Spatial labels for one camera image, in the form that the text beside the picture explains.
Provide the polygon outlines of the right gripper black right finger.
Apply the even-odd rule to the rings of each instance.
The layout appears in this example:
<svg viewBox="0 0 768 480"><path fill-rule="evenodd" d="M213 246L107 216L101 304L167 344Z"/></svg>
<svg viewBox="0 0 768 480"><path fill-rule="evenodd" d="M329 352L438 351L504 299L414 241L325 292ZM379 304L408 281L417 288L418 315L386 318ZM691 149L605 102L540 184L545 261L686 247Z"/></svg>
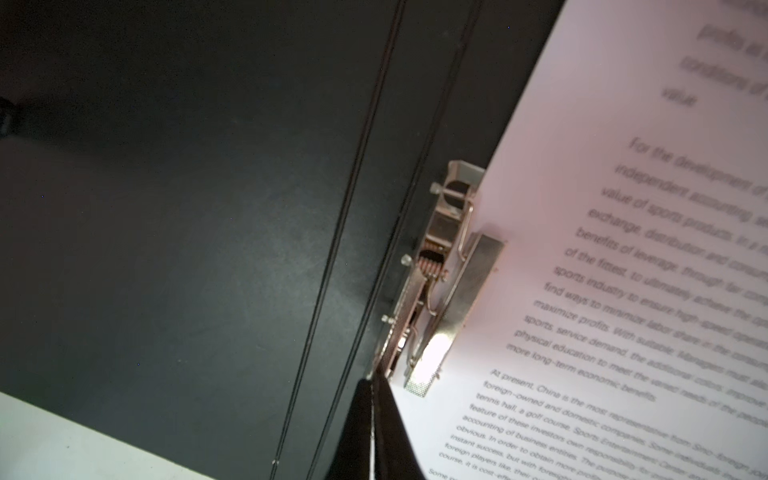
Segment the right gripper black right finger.
<svg viewBox="0 0 768 480"><path fill-rule="evenodd" d="M376 480L425 480L387 379L372 377L372 413Z"/></svg>

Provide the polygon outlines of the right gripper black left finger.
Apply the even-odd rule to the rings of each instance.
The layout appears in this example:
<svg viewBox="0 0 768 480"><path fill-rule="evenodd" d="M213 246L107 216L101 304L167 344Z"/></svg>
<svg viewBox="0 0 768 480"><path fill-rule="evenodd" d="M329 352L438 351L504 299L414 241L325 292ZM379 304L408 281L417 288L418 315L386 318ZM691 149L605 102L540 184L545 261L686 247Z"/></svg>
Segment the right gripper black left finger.
<svg viewBox="0 0 768 480"><path fill-rule="evenodd" d="M373 425L372 382L357 383L326 480L369 480Z"/></svg>

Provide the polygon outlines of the black file folder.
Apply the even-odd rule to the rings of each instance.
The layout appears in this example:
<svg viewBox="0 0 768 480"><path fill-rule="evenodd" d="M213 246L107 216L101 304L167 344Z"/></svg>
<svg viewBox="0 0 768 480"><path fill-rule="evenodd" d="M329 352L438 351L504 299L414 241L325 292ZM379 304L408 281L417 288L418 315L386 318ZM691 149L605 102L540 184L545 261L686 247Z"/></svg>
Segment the black file folder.
<svg viewBox="0 0 768 480"><path fill-rule="evenodd" d="M320 479L399 258L559 1L5 1L1 389L217 479Z"/></svg>

